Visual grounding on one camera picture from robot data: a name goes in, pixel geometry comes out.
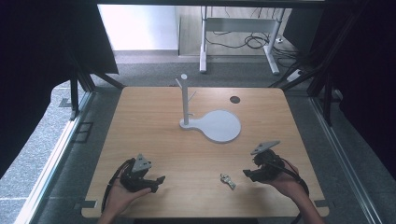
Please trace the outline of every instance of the floor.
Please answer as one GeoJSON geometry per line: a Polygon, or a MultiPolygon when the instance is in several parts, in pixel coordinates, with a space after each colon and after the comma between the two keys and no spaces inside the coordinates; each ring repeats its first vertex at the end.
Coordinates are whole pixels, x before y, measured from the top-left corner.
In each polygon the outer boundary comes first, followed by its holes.
{"type": "MultiPolygon", "coordinates": [[[[165,17],[170,18],[167,24],[172,29],[175,28],[174,33],[162,35],[161,38],[143,38],[143,40],[148,42],[152,42],[153,39],[162,40],[163,42],[160,41],[162,43],[157,45],[148,44],[141,49],[135,49],[133,46],[128,46],[128,43],[134,42],[131,39],[134,37],[133,35],[121,35],[121,37],[128,36],[127,39],[130,39],[130,41],[119,45],[116,43],[121,43],[122,41],[116,41],[115,39],[117,38],[112,37],[113,31],[108,28],[112,27],[111,22],[107,23],[108,20],[106,20],[106,15],[104,14],[106,14],[107,10],[111,11],[113,9],[111,7],[103,9],[101,7],[104,24],[110,41],[112,41],[112,46],[116,51],[116,61],[123,74],[123,76],[113,76],[114,78],[125,85],[161,86],[169,85],[169,83],[163,81],[165,79],[157,80],[157,77],[152,79],[153,76],[151,74],[147,74],[146,77],[134,74],[133,68],[138,71],[152,69],[160,73],[160,70],[164,69],[166,67],[165,64],[168,63],[168,65],[171,64],[169,66],[174,65],[174,67],[169,68],[169,71],[188,70],[192,73],[194,72],[194,66],[199,62],[196,56],[197,48],[182,48],[181,42],[182,39],[188,39],[190,42],[195,43],[196,46],[199,46],[199,41],[192,41],[192,37],[186,38],[185,36],[200,36],[200,34],[186,35],[182,32],[184,28],[177,29],[177,23],[172,21],[172,19],[177,18],[177,15],[185,15],[183,13],[177,14],[177,12],[182,10],[178,11],[178,9],[169,7],[167,10],[163,10],[164,14],[162,17],[157,18],[157,20],[161,19],[162,21],[165,17]]],[[[191,15],[196,16],[196,8],[190,8],[190,10],[193,11],[191,15]]],[[[155,7],[152,11],[158,12],[158,8],[155,7]]],[[[233,15],[231,9],[227,10],[227,12],[233,15]]],[[[158,31],[159,29],[155,26],[152,27],[154,27],[152,28],[153,30],[158,31]]],[[[125,26],[121,26],[119,32],[125,30],[127,30],[125,26]]],[[[238,44],[235,42],[225,43],[227,45],[238,44]]],[[[288,43],[283,44],[285,45],[279,45],[279,47],[290,48],[290,46],[286,45],[288,43]]],[[[262,56],[262,51],[254,50],[254,53],[250,53],[251,49],[247,48],[246,53],[235,56],[233,49],[225,48],[222,50],[224,51],[219,54],[222,56],[216,53],[209,54],[212,55],[208,58],[208,62],[211,63],[208,67],[211,69],[209,70],[211,74],[209,73],[206,76],[196,71],[196,85],[255,85],[254,80],[248,80],[244,74],[241,74],[242,76],[240,77],[235,75],[233,79],[228,79],[225,82],[222,76],[217,79],[217,73],[224,73],[224,70],[227,67],[231,67],[231,65],[240,65],[239,69],[242,70],[253,66],[258,66],[257,69],[261,69],[260,64],[266,61],[265,57],[262,56]]],[[[233,69],[226,71],[231,75],[233,69]]],[[[84,139],[84,130],[81,130],[81,126],[77,129],[76,134],[73,136],[74,143],[64,150],[64,155],[67,156],[58,161],[60,168],[51,174],[53,181],[46,183],[48,190],[43,192],[45,194],[42,197],[41,204],[36,205],[37,212],[31,214],[33,223],[52,223],[60,221],[60,217],[62,223],[95,222],[95,220],[81,218],[79,209],[84,206],[84,190],[90,184],[90,176],[92,176],[95,162],[100,155],[101,146],[106,139],[106,130],[111,122],[111,113],[112,111],[114,112],[117,106],[120,90],[100,78],[95,76],[93,78],[97,89],[92,93],[92,98],[87,103],[87,109],[83,111],[84,115],[81,118],[81,123],[94,122],[95,129],[91,133],[90,140],[85,144],[81,144],[78,141],[80,138],[84,139]]],[[[260,78],[269,82],[278,79],[278,77],[274,77],[269,72],[265,72],[265,69],[262,71],[262,77],[260,78]]],[[[326,220],[329,223],[396,223],[396,216],[393,215],[396,210],[396,205],[394,204],[396,200],[396,183],[394,179],[390,177],[374,152],[344,118],[342,112],[338,109],[338,104],[336,102],[332,104],[333,126],[328,127],[318,115],[319,112],[317,110],[320,110],[320,106],[316,105],[320,105],[320,99],[307,97],[304,93],[304,88],[306,88],[306,83],[287,91],[286,95],[319,183],[331,208],[331,214],[326,217],[326,220]],[[373,204],[375,210],[373,211],[370,206],[365,208],[366,204],[373,204]],[[378,214],[378,217],[370,218],[372,214],[378,214]]],[[[79,99],[84,100],[84,97],[85,92],[79,88],[79,99]]],[[[20,211],[31,198],[32,189],[37,188],[36,183],[38,182],[36,181],[44,167],[46,167],[47,160],[50,158],[63,130],[69,122],[70,107],[67,105],[69,98],[68,83],[64,83],[54,89],[51,105],[45,117],[37,126],[21,155],[0,180],[1,223],[12,223],[16,218],[21,218],[19,216],[20,211]]],[[[259,219],[259,221],[260,223],[290,222],[289,219],[283,217],[259,219]]],[[[121,219],[120,223],[123,222],[131,222],[131,220],[121,219]]]]}

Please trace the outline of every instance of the gray carpet floor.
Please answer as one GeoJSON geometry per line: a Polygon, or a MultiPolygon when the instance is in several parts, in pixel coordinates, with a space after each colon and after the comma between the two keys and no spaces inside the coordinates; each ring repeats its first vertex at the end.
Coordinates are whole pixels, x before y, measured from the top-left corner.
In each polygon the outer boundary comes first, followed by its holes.
{"type": "MultiPolygon", "coordinates": [[[[190,86],[197,87],[265,88],[279,79],[270,74],[269,66],[265,63],[209,63],[206,74],[199,73],[198,63],[119,63],[118,66],[120,74],[111,76],[126,86],[176,86],[175,78],[183,73],[189,76],[190,86]]],[[[97,87],[82,121],[90,124],[92,130],[87,141],[75,141],[66,149],[59,169],[38,207],[33,223],[95,223],[97,221],[97,219],[84,218],[80,211],[121,90],[96,77],[94,81],[97,87]]],[[[309,81],[287,91],[286,96],[326,203],[330,207],[330,214],[325,220],[334,224],[369,223],[319,123],[311,99],[305,94],[304,90],[309,85],[309,81]]],[[[336,102],[332,104],[332,123],[381,220],[383,223],[396,223],[396,216],[393,214],[396,211],[395,180],[350,126],[336,102]]],[[[78,140],[87,137],[83,134],[85,133],[76,133],[74,138],[78,140]]],[[[9,209],[11,212],[12,207],[21,206],[26,195],[22,193],[19,201],[6,200],[7,197],[3,196],[6,191],[7,189],[4,189],[0,195],[4,199],[0,204],[2,210],[5,209],[3,211],[9,209]]],[[[8,194],[8,198],[17,197],[17,193],[8,194]]],[[[10,220],[4,223],[12,222],[15,214],[9,215],[3,211],[0,219],[10,220]]],[[[292,218],[275,217],[257,220],[259,223],[290,223],[292,218]]],[[[117,223],[134,223],[134,221],[120,218],[117,223]]]]}

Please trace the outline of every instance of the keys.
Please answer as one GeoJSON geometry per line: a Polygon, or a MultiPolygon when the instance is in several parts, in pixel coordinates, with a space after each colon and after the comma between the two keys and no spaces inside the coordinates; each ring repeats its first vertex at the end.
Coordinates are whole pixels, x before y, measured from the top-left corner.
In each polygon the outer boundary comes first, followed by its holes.
{"type": "Polygon", "coordinates": [[[220,174],[220,180],[221,182],[228,184],[232,190],[235,189],[236,185],[228,175],[220,174]]]}

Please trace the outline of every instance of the standing desk leg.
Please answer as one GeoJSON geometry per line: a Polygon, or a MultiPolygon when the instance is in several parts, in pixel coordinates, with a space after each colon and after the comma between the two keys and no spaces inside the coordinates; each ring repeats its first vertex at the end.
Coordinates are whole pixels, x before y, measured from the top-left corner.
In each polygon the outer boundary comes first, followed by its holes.
{"type": "Polygon", "coordinates": [[[274,56],[271,54],[271,51],[274,47],[277,32],[279,32],[280,24],[282,23],[284,13],[285,13],[285,8],[281,8],[276,18],[276,23],[274,25],[274,29],[270,37],[270,43],[268,44],[268,46],[264,46],[265,55],[267,56],[268,63],[270,64],[271,70],[274,75],[279,75],[279,69],[277,68],[276,62],[274,60],[274,56]]]}
{"type": "Polygon", "coordinates": [[[199,57],[199,72],[206,72],[206,11],[207,7],[204,7],[203,17],[202,17],[202,40],[201,40],[201,52],[199,57]]]}

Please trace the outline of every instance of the wooden table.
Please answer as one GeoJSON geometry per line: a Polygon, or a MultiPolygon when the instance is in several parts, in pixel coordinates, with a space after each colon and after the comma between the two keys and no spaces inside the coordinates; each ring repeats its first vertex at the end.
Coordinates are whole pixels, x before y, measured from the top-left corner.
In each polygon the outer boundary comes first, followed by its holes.
{"type": "MultiPolygon", "coordinates": [[[[296,165],[312,201],[324,200],[283,91],[251,88],[189,88],[196,91],[190,112],[196,118],[227,109],[240,119],[242,130],[228,144],[210,142],[197,131],[179,127],[183,118],[179,87],[129,87],[122,91],[86,200],[84,217],[99,217],[106,184],[126,160],[142,153],[152,162],[146,179],[165,175],[156,193],[132,203],[127,217],[295,217],[295,204],[271,186],[253,183],[242,170],[257,169],[252,151],[264,141],[280,140],[272,150],[296,165]],[[240,98],[239,104],[230,101],[240,98]],[[236,189],[220,182],[227,174],[236,189]]],[[[328,207],[319,207],[322,216],[328,207]]]]}

